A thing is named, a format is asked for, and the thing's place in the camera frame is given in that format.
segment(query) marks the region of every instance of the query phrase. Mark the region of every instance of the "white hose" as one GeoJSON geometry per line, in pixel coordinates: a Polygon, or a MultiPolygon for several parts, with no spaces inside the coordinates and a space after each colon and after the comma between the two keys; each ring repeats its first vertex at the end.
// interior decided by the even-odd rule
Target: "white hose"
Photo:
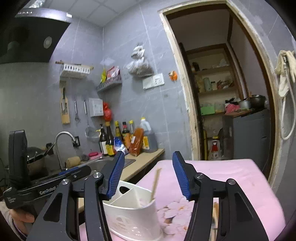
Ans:
{"type": "Polygon", "coordinates": [[[290,94],[291,94],[291,97],[292,97],[293,109],[294,109],[294,120],[293,120],[293,125],[292,125],[292,128],[291,128],[291,131],[286,137],[284,137],[284,114],[285,114],[285,107],[286,107],[286,95],[285,95],[283,97],[283,110],[282,110],[282,113],[281,113],[281,137],[282,137],[283,140],[288,140],[291,137],[291,135],[292,135],[292,133],[293,133],[293,131],[295,129],[295,124],[296,124],[296,103],[295,103],[294,93],[293,93],[293,89],[292,89],[291,82],[290,82],[290,76],[289,76],[289,73],[287,71],[287,66],[285,67],[285,73],[286,73],[287,83],[288,83],[290,94]]]}

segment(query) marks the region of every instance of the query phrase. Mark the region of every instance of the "black range hood panel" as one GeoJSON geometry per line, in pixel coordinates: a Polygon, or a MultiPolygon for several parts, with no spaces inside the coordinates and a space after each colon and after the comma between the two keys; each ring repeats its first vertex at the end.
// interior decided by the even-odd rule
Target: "black range hood panel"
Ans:
{"type": "Polygon", "coordinates": [[[71,21],[71,15],[54,9],[21,9],[1,34],[0,64],[49,62],[71,21]]]}

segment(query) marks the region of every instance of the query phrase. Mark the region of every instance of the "green container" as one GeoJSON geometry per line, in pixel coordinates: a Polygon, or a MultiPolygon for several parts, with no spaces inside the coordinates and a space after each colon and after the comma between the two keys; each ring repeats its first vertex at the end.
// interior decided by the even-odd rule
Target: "green container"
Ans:
{"type": "Polygon", "coordinates": [[[215,107],[214,106],[201,107],[200,112],[202,115],[215,114],[215,107]]]}

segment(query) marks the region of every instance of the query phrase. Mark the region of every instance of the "black pot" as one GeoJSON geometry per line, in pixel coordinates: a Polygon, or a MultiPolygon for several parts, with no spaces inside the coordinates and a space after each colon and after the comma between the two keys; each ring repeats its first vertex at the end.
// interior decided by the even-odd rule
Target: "black pot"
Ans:
{"type": "Polygon", "coordinates": [[[249,100],[252,108],[259,109],[264,108],[266,97],[263,95],[252,95],[249,100]]]}

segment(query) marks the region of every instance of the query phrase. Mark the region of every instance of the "metal bolt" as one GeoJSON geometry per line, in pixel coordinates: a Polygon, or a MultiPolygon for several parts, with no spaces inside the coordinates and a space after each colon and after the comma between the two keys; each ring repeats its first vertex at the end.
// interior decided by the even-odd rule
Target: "metal bolt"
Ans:
{"type": "Polygon", "coordinates": [[[62,181],[61,181],[61,183],[63,184],[63,185],[67,185],[68,183],[69,183],[69,179],[63,179],[62,181]]]}
{"type": "Polygon", "coordinates": [[[205,177],[205,175],[203,175],[202,173],[198,172],[196,175],[195,175],[195,178],[197,179],[203,179],[205,177]]]}
{"type": "Polygon", "coordinates": [[[236,181],[233,180],[233,179],[228,179],[228,183],[229,183],[230,185],[234,185],[234,184],[236,184],[236,181]]]}
{"type": "Polygon", "coordinates": [[[102,173],[100,173],[100,172],[96,172],[93,174],[94,178],[100,178],[101,176],[102,176],[102,173]]]}

